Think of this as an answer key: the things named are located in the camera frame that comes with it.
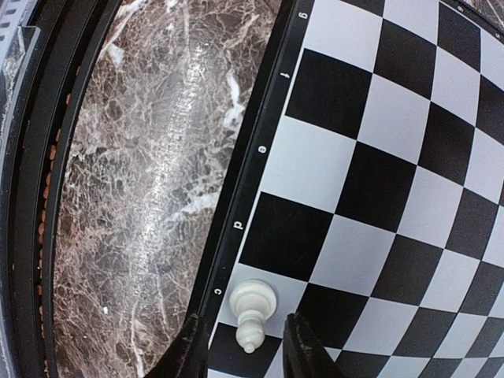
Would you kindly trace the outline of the black grey chessboard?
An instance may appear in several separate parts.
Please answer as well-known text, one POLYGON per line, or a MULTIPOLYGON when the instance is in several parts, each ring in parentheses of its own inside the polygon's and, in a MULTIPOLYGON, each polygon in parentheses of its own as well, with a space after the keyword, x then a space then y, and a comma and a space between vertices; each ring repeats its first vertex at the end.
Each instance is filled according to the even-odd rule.
POLYGON ((348 377, 503 374, 503 34, 453 1, 285 2, 193 301, 211 377, 280 377, 300 313, 348 377), (261 280, 265 341, 230 294, 261 280))

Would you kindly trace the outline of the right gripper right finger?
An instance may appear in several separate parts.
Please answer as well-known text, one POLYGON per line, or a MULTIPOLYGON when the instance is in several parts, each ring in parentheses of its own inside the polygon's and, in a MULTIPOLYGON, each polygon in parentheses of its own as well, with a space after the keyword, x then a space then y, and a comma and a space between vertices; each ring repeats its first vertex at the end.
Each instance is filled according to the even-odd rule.
POLYGON ((285 378, 345 377, 299 313, 290 313, 283 331, 285 378))

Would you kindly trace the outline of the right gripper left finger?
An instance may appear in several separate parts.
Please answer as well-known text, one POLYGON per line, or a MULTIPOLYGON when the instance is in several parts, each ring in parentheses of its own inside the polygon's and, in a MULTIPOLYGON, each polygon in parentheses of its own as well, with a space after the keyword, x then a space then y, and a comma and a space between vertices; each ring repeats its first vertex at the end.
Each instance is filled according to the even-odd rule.
POLYGON ((208 375, 209 333, 204 318, 188 317, 170 347, 145 378, 204 378, 208 375))

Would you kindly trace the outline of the white bishop chess piece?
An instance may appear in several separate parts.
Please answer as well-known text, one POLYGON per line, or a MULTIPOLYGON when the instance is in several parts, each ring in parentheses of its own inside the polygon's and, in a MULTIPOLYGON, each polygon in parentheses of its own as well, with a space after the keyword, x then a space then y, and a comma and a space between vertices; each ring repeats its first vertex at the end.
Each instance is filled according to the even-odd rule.
POLYGON ((228 302, 237 320, 235 339, 245 353, 252 354, 265 341, 265 323, 276 311, 276 294, 261 280, 245 280, 228 302))

